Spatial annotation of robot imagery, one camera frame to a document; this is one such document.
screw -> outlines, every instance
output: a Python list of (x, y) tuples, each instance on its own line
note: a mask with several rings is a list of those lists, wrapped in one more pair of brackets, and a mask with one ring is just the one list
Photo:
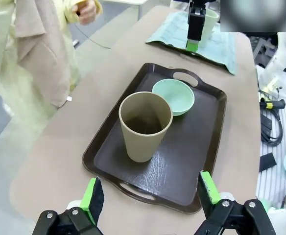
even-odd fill
[(47, 219), (50, 219), (50, 218), (53, 217), (53, 214), (52, 213), (48, 213), (46, 217), (47, 217)]
[(255, 202), (250, 202), (250, 203), (249, 203), (249, 207), (254, 208), (255, 206), (256, 206)]
[(228, 207), (228, 206), (230, 205), (230, 203), (229, 203), (228, 201), (223, 201), (223, 202), (222, 202), (222, 205), (223, 205), (224, 207)]
[(76, 214), (78, 214), (78, 213), (79, 213), (78, 210), (73, 210), (73, 211), (72, 211), (72, 214), (73, 214), (73, 215), (76, 215)]

teal towel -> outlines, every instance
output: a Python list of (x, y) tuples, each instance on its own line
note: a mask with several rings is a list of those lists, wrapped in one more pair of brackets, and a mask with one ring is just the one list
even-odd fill
[[(188, 13), (175, 12), (167, 16), (160, 28), (146, 41), (162, 42), (168, 46), (185, 50), (188, 40)], [(213, 33), (205, 47), (199, 47), (196, 54), (218, 64), (223, 64), (233, 75), (236, 73), (235, 39), (232, 33), (220, 32), (220, 24), (213, 28)]]

table surface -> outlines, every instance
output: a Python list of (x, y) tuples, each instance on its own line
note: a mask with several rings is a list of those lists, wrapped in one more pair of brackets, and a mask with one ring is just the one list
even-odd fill
[(120, 2), (131, 5), (143, 5), (144, 3), (147, 2), (147, 0), (105, 0), (105, 1)]
[[(44, 210), (63, 212), (81, 199), (94, 177), (82, 165), (82, 155), (130, 81), (146, 62), (184, 68), (227, 94), (227, 107), (214, 167), (219, 191), (231, 192), (239, 203), (255, 198), (259, 170), (260, 110), (256, 71), (248, 38), (236, 34), (237, 74), (222, 66), (182, 56), (162, 46), (145, 44), (174, 9), (157, 6), (112, 48), (108, 58), (72, 92), (37, 139), (27, 161), (11, 184), (13, 207), (37, 220)], [(106, 235), (189, 235), (205, 219), (145, 204), (103, 181), (105, 203), (98, 226)]]

small cup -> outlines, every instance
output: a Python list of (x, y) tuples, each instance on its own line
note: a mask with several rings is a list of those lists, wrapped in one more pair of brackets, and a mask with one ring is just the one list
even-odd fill
[(219, 15), (211, 9), (206, 9), (205, 22), (202, 32), (201, 41), (198, 43), (199, 47), (205, 47), (208, 39), (212, 35), (213, 28), (219, 20)]
[(119, 119), (129, 157), (149, 161), (172, 123), (169, 104), (151, 92), (128, 96), (119, 107)]

tray handle hole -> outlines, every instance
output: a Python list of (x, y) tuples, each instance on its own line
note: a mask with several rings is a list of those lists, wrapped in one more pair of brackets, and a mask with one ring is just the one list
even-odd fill
[(155, 198), (154, 196), (150, 195), (150, 194), (141, 192), (141, 191), (139, 191), (139, 190), (137, 190), (137, 189), (131, 187), (130, 185), (125, 184), (125, 183), (119, 183), (119, 184), (120, 184), (120, 186), (121, 186), (122, 188), (124, 188), (126, 191), (129, 191), (129, 192), (131, 192), (131, 193), (133, 193), (133, 194), (135, 194), (135, 195), (137, 195), (137, 196), (139, 196), (139, 197), (143, 197), (143, 198), (148, 199), (148, 200), (156, 201), (156, 198)]
[(175, 72), (173, 74), (173, 78), (176, 80), (185, 81), (193, 87), (196, 87), (198, 85), (198, 82), (194, 77), (184, 72)]

